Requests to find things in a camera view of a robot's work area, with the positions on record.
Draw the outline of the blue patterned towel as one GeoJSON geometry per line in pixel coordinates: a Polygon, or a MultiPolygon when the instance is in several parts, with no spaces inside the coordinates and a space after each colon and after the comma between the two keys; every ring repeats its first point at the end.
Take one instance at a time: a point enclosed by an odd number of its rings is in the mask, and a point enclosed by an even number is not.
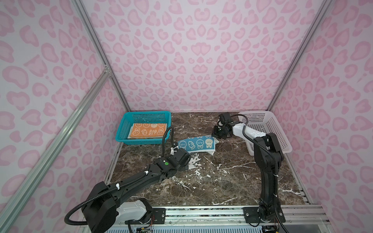
{"type": "Polygon", "coordinates": [[[213,155],[219,141],[211,135],[198,136],[178,141],[178,147],[189,153],[206,152],[213,155]]]}

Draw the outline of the teal plastic basket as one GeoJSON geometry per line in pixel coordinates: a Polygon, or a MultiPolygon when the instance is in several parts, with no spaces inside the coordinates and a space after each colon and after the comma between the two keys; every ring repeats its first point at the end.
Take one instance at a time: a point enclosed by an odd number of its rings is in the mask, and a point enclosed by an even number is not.
{"type": "Polygon", "coordinates": [[[116,141],[126,145],[161,144],[171,123],[169,111],[127,112],[121,119],[116,141]]]}

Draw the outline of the orange patterned towel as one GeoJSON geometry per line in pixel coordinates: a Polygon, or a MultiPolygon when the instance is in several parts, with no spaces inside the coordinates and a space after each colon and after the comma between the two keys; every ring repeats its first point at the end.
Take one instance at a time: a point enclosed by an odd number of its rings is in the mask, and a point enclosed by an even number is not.
{"type": "Polygon", "coordinates": [[[134,123],[129,136],[163,136],[167,127],[167,123],[134,123]]]}

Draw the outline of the rabbit striped towel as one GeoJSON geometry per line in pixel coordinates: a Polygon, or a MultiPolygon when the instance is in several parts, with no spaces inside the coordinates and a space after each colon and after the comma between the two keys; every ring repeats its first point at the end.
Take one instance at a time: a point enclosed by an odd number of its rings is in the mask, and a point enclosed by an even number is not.
{"type": "Polygon", "coordinates": [[[162,139],[162,136],[128,136],[127,139],[136,139],[136,140],[143,140],[143,139],[162,139]]]}

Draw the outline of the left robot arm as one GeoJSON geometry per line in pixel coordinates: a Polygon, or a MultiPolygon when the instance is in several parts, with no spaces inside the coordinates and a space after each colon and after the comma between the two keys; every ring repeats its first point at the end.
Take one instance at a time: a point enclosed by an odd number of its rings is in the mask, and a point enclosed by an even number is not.
{"type": "Polygon", "coordinates": [[[93,233],[104,233],[120,221],[148,224],[153,208],[145,199],[128,200],[142,190],[187,170],[191,155],[184,149],[155,159],[146,170],[112,184],[96,184],[82,206],[85,224],[93,233]]]}

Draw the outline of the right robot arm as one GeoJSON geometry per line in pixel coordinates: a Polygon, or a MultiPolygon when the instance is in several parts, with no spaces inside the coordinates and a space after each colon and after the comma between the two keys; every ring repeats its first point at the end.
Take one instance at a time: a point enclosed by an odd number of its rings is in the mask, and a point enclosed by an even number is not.
{"type": "Polygon", "coordinates": [[[284,155],[278,138],[274,133],[264,133],[250,128],[247,124],[248,118],[243,114],[240,116],[245,118],[245,123],[235,121],[234,116],[229,113],[220,114],[212,135],[217,139],[236,136],[253,143],[254,161],[261,174],[258,216],[264,222],[274,219],[282,222],[281,203],[278,198],[278,177],[284,155]]]}

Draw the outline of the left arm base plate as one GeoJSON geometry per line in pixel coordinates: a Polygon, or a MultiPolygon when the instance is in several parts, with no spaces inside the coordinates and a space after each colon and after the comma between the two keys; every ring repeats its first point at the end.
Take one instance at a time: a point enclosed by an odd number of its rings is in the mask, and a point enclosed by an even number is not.
{"type": "Polygon", "coordinates": [[[125,224],[128,222],[133,225],[150,225],[151,223],[153,225],[155,224],[164,224],[166,218],[166,208],[153,208],[151,212],[147,212],[144,217],[142,217],[140,220],[129,220],[125,221],[125,224]]]}

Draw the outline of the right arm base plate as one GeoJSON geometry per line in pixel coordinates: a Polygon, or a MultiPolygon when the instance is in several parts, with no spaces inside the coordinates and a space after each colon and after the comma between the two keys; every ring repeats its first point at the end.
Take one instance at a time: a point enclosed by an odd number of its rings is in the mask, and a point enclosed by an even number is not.
{"type": "Polygon", "coordinates": [[[267,210],[263,206],[243,207],[242,210],[245,222],[250,224],[274,222],[277,217],[274,210],[267,210]]]}

